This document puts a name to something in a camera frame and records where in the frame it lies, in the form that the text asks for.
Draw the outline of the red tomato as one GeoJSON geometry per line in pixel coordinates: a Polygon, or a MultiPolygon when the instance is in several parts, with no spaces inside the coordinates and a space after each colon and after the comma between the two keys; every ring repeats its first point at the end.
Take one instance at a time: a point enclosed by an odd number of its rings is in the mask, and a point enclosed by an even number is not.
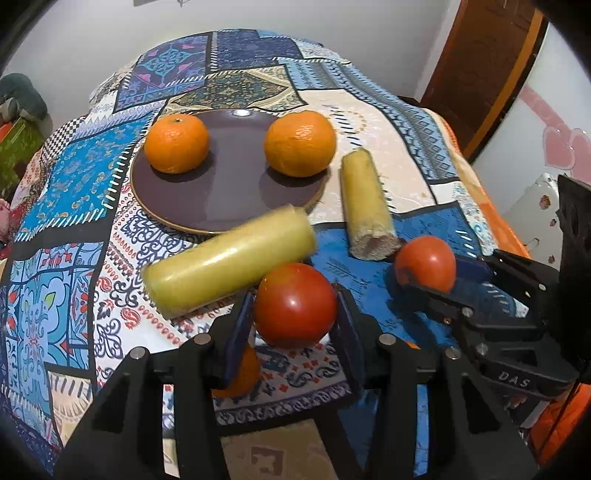
{"type": "Polygon", "coordinates": [[[456,256],[440,238],[417,237],[394,256],[394,275],[400,285],[414,283],[449,293],[457,278],[456,256]]]}
{"type": "Polygon", "coordinates": [[[337,319],[335,288],[304,263],[284,264],[264,276],[253,304],[253,322],[266,344],[284,349],[317,344],[337,319]]]}

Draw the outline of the small tangerine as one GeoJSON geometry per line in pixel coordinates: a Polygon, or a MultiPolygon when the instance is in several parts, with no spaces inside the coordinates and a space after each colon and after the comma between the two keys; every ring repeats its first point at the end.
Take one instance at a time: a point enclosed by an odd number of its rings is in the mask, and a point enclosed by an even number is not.
{"type": "Polygon", "coordinates": [[[231,380],[225,389],[213,390],[212,395],[215,398],[242,397],[249,394],[256,387],[260,377],[262,377],[262,374],[260,374],[260,364],[256,355],[256,349],[246,344],[235,378],[231,380]]]}

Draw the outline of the large orange with sticker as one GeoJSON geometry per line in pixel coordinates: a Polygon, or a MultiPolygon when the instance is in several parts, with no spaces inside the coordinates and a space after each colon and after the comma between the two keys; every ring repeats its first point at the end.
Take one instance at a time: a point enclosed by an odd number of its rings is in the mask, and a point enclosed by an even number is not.
{"type": "Polygon", "coordinates": [[[197,116],[171,114],[153,123],[145,137],[147,162],[164,174],[183,174],[201,165],[209,153],[209,133],[197,116]]]}

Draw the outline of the patchwork bed cover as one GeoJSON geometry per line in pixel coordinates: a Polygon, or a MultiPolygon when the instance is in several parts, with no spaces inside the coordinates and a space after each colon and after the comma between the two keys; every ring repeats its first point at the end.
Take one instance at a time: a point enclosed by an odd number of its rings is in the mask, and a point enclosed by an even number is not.
{"type": "Polygon", "coordinates": [[[30,467],[56,462],[123,356],[181,345],[228,313],[220,299],[178,320],[149,300],[141,269],[204,241],[160,223],[132,192],[148,127],[172,113],[315,111],[339,155],[372,153],[397,232],[431,234],[458,254],[525,247],[438,114],[413,106],[322,44],[228,29],[154,46],[92,93],[88,113],[56,130],[19,186],[20,217],[1,288],[4,432],[30,467]]]}

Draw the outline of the white sliding wardrobe door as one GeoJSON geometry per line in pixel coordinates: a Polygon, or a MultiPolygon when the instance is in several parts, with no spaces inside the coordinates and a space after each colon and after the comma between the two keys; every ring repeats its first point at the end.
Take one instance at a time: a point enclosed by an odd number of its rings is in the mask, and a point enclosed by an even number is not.
{"type": "Polygon", "coordinates": [[[501,213],[543,174],[590,181],[590,78],[552,24],[517,98],[473,168],[501,213]]]}

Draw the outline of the dark purple plate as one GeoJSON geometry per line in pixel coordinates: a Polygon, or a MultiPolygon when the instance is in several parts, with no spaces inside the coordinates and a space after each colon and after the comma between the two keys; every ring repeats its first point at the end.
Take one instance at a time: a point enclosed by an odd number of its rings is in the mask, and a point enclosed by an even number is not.
{"type": "Polygon", "coordinates": [[[154,219],[193,234],[218,234],[291,204],[311,210],[329,170],[294,178],[266,164],[263,141],[276,120],[269,113],[222,109],[199,112],[211,137],[197,168],[169,175],[153,169],[140,150],[129,169],[133,194],[154,219]]]}

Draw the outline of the brown wooden door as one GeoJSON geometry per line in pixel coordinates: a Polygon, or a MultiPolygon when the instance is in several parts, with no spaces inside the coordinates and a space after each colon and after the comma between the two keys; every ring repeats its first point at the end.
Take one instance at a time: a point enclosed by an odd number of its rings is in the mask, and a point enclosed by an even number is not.
{"type": "Polygon", "coordinates": [[[421,99],[474,162],[525,83],[548,22],[532,1],[462,1],[421,99]]]}

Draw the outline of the green storage box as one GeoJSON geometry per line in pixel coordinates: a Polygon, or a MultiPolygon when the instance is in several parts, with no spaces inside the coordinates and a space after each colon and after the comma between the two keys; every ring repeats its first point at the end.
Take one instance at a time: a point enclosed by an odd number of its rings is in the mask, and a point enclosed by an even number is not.
{"type": "Polygon", "coordinates": [[[1,197],[4,200],[12,199],[29,162],[43,142],[44,139],[37,125],[23,118],[13,123],[11,129],[2,138],[0,144],[1,197]]]}

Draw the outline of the grey green plush pillow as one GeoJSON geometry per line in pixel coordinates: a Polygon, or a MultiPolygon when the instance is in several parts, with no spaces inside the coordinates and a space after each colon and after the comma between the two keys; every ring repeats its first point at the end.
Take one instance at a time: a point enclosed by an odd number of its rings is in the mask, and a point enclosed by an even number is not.
{"type": "Polygon", "coordinates": [[[21,73],[10,73],[0,80],[1,123],[24,118],[41,122],[47,106],[30,79],[21,73]]]}

